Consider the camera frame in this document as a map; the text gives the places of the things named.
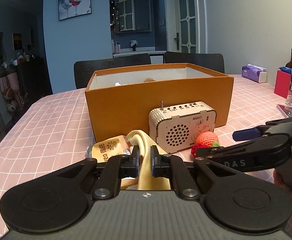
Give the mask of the yellow cloth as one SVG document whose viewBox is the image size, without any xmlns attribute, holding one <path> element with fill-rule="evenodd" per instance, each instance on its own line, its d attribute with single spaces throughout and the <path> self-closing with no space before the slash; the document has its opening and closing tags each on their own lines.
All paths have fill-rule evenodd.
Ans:
<svg viewBox="0 0 292 240">
<path fill-rule="evenodd" d="M 124 179 L 121 182 L 121 190 L 127 190 L 133 186 L 137 186 L 137 190 L 142 191 L 169 190 L 169 179 L 162 177 L 154 178 L 152 175 L 150 148 L 151 146 L 156 146 L 160 155 L 166 154 L 166 152 L 142 130 L 133 130 L 126 138 L 132 146 L 139 146 L 142 161 L 138 178 Z"/>
</svg>

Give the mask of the grey-brown plush toy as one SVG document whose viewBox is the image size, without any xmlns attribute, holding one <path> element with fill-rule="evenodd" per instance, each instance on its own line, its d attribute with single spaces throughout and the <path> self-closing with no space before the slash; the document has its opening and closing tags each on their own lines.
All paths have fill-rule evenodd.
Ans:
<svg viewBox="0 0 292 240">
<path fill-rule="evenodd" d="M 146 78 L 143 82 L 154 82 L 156 80 L 152 79 L 152 78 Z"/>
</svg>

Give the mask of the snack packet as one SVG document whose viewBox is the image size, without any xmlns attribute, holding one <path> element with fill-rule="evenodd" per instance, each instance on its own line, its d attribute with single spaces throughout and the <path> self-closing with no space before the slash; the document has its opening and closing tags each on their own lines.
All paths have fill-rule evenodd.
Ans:
<svg viewBox="0 0 292 240">
<path fill-rule="evenodd" d="M 109 158 L 115 155 L 130 155 L 131 150 L 126 136 L 119 135 L 96 142 L 87 149 L 86 158 L 94 158 L 98 163 L 107 162 Z"/>
</svg>

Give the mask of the wooden radio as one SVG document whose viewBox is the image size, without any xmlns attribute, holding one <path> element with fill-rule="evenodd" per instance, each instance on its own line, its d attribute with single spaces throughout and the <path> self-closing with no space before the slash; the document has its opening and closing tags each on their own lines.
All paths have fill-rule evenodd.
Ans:
<svg viewBox="0 0 292 240">
<path fill-rule="evenodd" d="M 149 113 L 149 136 L 167 153 L 191 148 L 197 137 L 212 132 L 217 114 L 202 101 L 161 106 Z"/>
</svg>

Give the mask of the orange crochet fruit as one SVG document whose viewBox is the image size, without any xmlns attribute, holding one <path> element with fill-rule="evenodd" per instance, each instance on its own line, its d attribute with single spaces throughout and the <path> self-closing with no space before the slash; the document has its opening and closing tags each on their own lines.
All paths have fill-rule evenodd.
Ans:
<svg viewBox="0 0 292 240">
<path fill-rule="evenodd" d="M 203 132 L 197 136 L 194 145 L 191 148 L 190 153 L 195 156 L 196 150 L 198 148 L 210 148 L 210 147 L 219 147 L 218 136 L 214 132 Z"/>
</svg>

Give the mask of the red box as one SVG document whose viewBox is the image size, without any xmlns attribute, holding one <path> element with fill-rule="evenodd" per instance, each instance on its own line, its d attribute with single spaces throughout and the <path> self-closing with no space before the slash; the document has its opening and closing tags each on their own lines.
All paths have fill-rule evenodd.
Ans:
<svg viewBox="0 0 292 240">
<path fill-rule="evenodd" d="M 289 91 L 290 81 L 291 75 L 279 69 L 276 72 L 274 93 L 286 99 Z"/>
</svg>

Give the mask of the purple tissue box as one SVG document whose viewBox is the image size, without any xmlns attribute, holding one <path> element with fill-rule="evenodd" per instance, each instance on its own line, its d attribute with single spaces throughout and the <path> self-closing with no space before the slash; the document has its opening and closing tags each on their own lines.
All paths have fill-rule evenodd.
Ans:
<svg viewBox="0 0 292 240">
<path fill-rule="evenodd" d="M 266 83 L 267 81 L 267 69 L 253 64 L 243 66 L 241 74 L 242 77 L 257 83 Z"/>
</svg>

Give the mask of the orange storage box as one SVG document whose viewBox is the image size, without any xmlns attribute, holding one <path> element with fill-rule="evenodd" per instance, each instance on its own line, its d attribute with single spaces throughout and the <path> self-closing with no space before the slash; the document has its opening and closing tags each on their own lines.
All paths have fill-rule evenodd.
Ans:
<svg viewBox="0 0 292 240">
<path fill-rule="evenodd" d="M 97 142 L 141 129 L 160 106 L 202 101 L 215 109 L 215 126 L 226 125 L 234 77 L 190 63 L 149 64 L 95 72 L 85 89 Z M 154 82 L 143 82 L 152 78 Z"/>
</svg>

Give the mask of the pink checkered tablecloth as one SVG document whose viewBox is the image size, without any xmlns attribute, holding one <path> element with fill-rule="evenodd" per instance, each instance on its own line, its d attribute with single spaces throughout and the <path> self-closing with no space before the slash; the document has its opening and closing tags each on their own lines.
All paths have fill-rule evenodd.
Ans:
<svg viewBox="0 0 292 240">
<path fill-rule="evenodd" d="M 228 122 L 216 128 L 222 146 L 232 133 L 282 118 L 285 99 L 267 83 L 235 76 Z M 34 103 L 0 142 L 0 198 L 11 187 L 85 158 L 94 144 L 83 89 L 46 96 Z M 7 228 L 0 215 L 0 237 Z"/>
</svg>

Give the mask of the black chair right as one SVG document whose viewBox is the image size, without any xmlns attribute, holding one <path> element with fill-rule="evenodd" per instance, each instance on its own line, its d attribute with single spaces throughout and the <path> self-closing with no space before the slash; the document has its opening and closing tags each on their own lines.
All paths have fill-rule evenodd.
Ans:
<svg viewBox="0 0 292 240">
<path fill-rule="evenodd" d="M 222 54 L 189 54 L 166 51 L 165 63 L 191 63 L 220 73 L 225 73 L 224 58 Z"/>
</svg>

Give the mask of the black chair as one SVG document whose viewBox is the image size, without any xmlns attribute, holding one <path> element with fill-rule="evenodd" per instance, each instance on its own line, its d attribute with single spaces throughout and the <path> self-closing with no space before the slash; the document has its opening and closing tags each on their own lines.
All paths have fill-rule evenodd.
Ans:
<svg viewBox="0 0 292 240">
<path fill-rule="evenodd" d="M 191 63 L 220 73 L 225 73 L 224 58 L 222 54 L 189 54 L 166 51 L 165 63 Z"/>
<path fill-rule="evenodd" d="M 78 61 L 74 64 L 74 79 L 76 89 L 86 88 L 92 75 L 97 71 L 107 74 L 117 73 L 116 68 L 142 66 L 151 64 L 149 54 L 120 56 L 111 59 Z"/>
</svg>

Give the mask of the black chair left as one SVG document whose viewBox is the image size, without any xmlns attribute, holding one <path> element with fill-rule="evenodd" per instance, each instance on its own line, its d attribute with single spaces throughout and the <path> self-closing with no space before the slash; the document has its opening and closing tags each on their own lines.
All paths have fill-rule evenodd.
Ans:
<svg viewBox="0 0 292 240">
<path fill-rule="evenodd" d="M 97 71 L 107 74 L 117 73 L 116 68 L 142 66 L 151 64 L 149 54 L 120 56 L 111 59 L 78 61 L 74 64 L 74 79 L 76 89 L 86 88 L 92 75 Z"/>
</svg>

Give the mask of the white glass door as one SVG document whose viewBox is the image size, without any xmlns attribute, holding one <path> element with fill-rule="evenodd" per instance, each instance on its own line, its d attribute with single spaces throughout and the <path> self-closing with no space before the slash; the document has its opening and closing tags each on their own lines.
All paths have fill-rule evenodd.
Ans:
<svg viewBox="0 0 292 240">
<path fill-rule="evenodd" d="M 164 0 L 167 51 L 207 53 L 206 0 Z"/>
</svg>

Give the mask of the wall mirror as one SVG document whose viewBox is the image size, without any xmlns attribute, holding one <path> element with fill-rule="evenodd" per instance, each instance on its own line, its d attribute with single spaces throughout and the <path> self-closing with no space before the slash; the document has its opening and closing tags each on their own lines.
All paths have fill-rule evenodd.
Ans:
<svg viewBox="0 0 292 240">
<path fill-rule="evenodd" d="M 116 31 L 151 32 L 150 0 L 116 0 Z"/>
</svg>

